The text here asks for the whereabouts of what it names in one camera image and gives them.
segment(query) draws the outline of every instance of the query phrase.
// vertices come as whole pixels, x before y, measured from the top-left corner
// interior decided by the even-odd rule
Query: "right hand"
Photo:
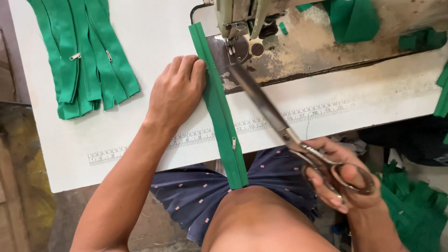
[[[324,150],[325,155],[331,161],[346,163],[346,165],[344,165],[340,170],[341,177],[346,182],[360,189],[366,186],[362,176],[358,173],[357,168],[354,165],[357,165],[366,171],[369,171],[369,169],[350,150],[338,145],[327,137],[320,137],[303,142],[316,150]],[[350,188],[346,188],[340,185],[335,180],[332,181],[333,187],[347,201],[345,202],[345,205],[343,205],[342,200],[339,199],[334,193],[332,193],[327,187],[325,187],[322,177],[320,177],[310,167],[306,167],[304,169],[306,169],[305,173],[313,183],[314,189],[319,198],[327,205],[341,213],[347,214],[350,209],[368,209],[371,207],[375,207],[382,202],[380,192],[381,183],[376,176],[370,173],[370,171],[369,173],[375,182],[375,192],[369,196],[358,194]]]
[[[201,100],[206,67],[196,55],[175,57],[154,83],[144,123],[156,122],[175,134]]]

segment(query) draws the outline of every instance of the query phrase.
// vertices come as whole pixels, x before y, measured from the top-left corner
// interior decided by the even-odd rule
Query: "dusty machine surface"
[[[295,6],[314,0],[204,0],[192,10],[201,22],[226,93],[241,91],[228,66],[240,63],[262,85],[344,70],[409,55],[400,35],[448,28],[448,0],[372,0],[381,20],[375,38],[336,44],[322,4],[304,12]],[[279,31],[283,22],[288,34]]]

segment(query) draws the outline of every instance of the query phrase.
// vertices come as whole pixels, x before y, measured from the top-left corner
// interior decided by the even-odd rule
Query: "zipper pull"
[[[112,57],[111,57],[111,55],[109,54],[109,51],[108,51],[108,50],[106,50],[106,53],[107,53],[107,55],[108,55],[108,57],[109,57],[109,61],[111,61],[111,62],[112,62]]]
[[[80,54],[80,53],[77,53],[77,54],[71,56],[71,57],[70,57],[70,60],[72,61],[72,60],[74,60],[74,59],[78,59],[78,58],[81,59],[81,54]]]

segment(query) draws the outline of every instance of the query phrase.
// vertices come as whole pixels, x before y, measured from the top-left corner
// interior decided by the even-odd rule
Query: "white tabletop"
[[[110,0],[111,23],[142,92],[117,107],[64,121],[48,54],[26,0],[10,0],[11,13],[52,192],[100,183],[145,116],[154,80],[173,57],[195,54],[188,26],[202,0]],[[435,82],[448,47],[264,87],[302,139],[336,134],[434,112]],[[244,93],[227,96],[244,153],[281,145]],[[219,158],[213,125],[202,101],[164,154],[159,170]]]

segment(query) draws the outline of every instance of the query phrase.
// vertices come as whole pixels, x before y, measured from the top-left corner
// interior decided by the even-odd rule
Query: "navy blue shorts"
[[[285,146],[259,151],[247,177],[248,186],[265,187],[302,211],[312,222],[319,214],[316,194],[302,176],[303,160]],[[231,189],[227,177],[203,164],[157,172],[151,192],[171,219],[202,245],[208,225]]]

